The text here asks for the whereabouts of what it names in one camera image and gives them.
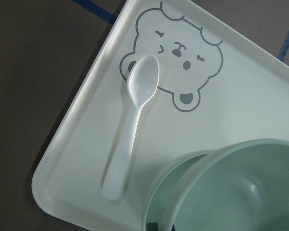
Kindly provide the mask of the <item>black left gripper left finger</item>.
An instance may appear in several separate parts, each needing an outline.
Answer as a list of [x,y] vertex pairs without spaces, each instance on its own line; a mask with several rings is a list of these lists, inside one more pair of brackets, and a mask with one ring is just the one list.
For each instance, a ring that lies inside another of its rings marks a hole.
[[149,222],[146,224],[146,231],[159,231],[157,222]]

